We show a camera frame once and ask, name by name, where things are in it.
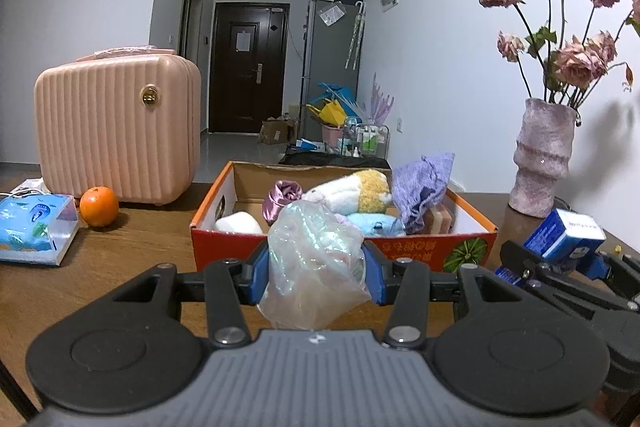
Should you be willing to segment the dried pink rose bouquet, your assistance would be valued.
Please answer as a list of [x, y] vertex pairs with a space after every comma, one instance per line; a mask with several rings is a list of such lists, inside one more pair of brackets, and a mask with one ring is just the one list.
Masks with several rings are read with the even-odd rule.
[[566, 106], [578, 112], [603, 79], [615, 69], [624, 72], [622, 88], [634, 90], [634, 70], [618, 56], [617, 46], [623, 30], [639, 32], [639, 0], [630, 0], [629, 8], [616, 31], [593, 26], [596, 13], [610, 10], [623, 0], [588, 0], [589, 13], [584, 28], [578, 34], [568, 32], [567, 0], [546, 0], [546, 19], [540, 26], [531, 23], [524, 13], [525, 0], [477, 0], [484, 9], [512, 9], [523, 25], [521, 36], [498, 33], [496, 47], [503, 60], [518, 66], [527, 98], [534, 97], [532, 83], [523, 65], [526, 56], [540, 67], [541, 101]]

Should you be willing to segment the yellow bag on pile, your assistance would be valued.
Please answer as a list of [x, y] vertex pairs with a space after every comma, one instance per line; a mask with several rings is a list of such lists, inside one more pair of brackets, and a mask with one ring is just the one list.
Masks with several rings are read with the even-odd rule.
[[339, 128], [345, 124], [347, 115], [341, 103], [336, 100], [324, 100], [324, 105], [319, 108], [312, 104], [307, 104], [306, 109], [314, 118], [317, 118], [321, 124], [329, 127]]

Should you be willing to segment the pink cream striped sponge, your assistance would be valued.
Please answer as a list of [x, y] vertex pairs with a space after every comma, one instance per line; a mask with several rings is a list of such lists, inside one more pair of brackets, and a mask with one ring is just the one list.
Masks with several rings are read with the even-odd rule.
[[438, 205], [427, 208], [423, 216], [424, 225], [420, 230], [423, 235], [449, 234], [454, 224], [454, 215], [441, 202]]

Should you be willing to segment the white yellow plush alpaca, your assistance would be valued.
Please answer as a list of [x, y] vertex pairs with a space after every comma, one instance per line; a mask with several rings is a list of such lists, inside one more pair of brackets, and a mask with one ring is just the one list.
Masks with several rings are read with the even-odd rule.
[[390, 184], [378, 170], [359, 170], [348, 176], [322, 183], [302, 196], [306, 202], [320, 202], [339, 215], [386, 213], [392, 205]]

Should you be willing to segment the white round sponge ball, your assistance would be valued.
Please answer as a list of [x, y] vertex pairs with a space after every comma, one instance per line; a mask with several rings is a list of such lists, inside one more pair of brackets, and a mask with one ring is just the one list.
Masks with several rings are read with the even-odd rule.
[[262, 235], [260, 223], [246, 211], [238, 211], [217, 219], [214, 230], [226, 234]]

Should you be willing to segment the blue handkerchief tissue pack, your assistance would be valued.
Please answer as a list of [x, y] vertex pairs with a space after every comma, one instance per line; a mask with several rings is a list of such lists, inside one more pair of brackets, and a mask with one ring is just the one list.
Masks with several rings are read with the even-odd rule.
[[548, 263], [559, 265], [594, 254], [605, 239], [604, 231], [590, 216], [553, 209], [529, 235], [524, 247]]

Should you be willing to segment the red orange cardboard box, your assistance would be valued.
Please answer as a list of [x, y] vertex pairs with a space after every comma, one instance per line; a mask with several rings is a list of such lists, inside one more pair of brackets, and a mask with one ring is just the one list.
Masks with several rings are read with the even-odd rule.
[[465, 263], [484, 265], [497, 237], [497, 227], [462, 196], [448, 190], [442, 203], [452, 218], [444, 234], [364, 235], [345, 218], [337, 218], [318, 202], [293, 202], [268, 225], [262, 203], [278, 181], [293, 181], [308, 191], [355, 171], [342, 167], [288, 167], [230, 161], [210, 187], [190, 223], [196, 267], [226, 258], [244, 260], [259, 243], [278, 259], [299, 251], [306, 260], [354, 261], [371, 242], [390, 259], [408, 258], [434, 272], [454, 272]]

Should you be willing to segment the dark brown entrance door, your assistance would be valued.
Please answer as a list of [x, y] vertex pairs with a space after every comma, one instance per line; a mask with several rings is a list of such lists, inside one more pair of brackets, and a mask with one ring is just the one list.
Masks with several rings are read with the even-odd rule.
[[288, 5], [218, 2], [208, 84], [207, 130], [257, 133], [282, 114]]

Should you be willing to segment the translucent plastic bag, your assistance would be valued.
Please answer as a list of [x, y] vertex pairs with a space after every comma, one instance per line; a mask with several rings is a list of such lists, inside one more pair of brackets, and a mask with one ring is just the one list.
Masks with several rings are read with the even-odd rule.
[[318, 331], [370, 300], [362, 233], [320, 202], [285, 206], [267, 244], [269, 282], [258, 309], [276, 329]]

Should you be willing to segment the rolling cart with bottles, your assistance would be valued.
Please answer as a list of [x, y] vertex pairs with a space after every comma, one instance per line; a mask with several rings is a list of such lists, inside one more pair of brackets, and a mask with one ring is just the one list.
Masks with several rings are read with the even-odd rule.
[[338, 140], [338, 150], [342, 155], [352, 157], [372, 156], [386, 159], [390, 146], [390, 128], [376, 124], [363, 124], [355, 117], [349, 117]]

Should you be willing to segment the brown cardboard box on floor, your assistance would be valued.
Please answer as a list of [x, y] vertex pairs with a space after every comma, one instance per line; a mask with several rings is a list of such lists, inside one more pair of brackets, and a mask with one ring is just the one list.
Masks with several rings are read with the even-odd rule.
[[264, 120], [259, 131], [259, 142], [267, 145], [291, 144], [296, 140], [296, 131], [295, 120]]

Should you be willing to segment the orange fruit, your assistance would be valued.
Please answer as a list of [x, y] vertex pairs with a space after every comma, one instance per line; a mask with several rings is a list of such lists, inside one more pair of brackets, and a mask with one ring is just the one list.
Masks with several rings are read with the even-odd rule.
[[79, 202], [82, 220], [91, 228], [111, 225], [119, 214], [119, 201], [115, 192], [107, 186], [94, 186], [82, 194]]

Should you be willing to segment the pink ribbed suitcase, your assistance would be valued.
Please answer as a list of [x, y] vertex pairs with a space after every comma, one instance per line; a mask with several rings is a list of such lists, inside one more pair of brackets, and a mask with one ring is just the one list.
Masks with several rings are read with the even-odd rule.
[[166, 205], [200, 161], [201, 72], [152, 46], [110, 49], [42, 72], [34, 87], [40, 170], [53, 193], [104, 185]]

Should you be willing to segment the blue wet wipes pack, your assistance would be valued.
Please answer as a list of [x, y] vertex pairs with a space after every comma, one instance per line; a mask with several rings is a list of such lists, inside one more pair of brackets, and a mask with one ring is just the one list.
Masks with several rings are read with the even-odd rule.
[[58, 267], [79, 229], [75, 199], [56, 194], [1, 201], [2, 262]]

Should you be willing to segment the grey refrigerator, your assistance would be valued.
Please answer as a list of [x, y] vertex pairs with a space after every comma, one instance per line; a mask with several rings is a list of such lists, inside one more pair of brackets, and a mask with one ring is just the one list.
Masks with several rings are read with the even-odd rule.
[[319, 141], [320, 122], [307, 105], [321, 107], [332, 89], [346, 88], [356, 95], [359, 79], [357, 17], [363, 0], [309, 0], [307, 8], [302, 87], [299, 91], [300, 139]]

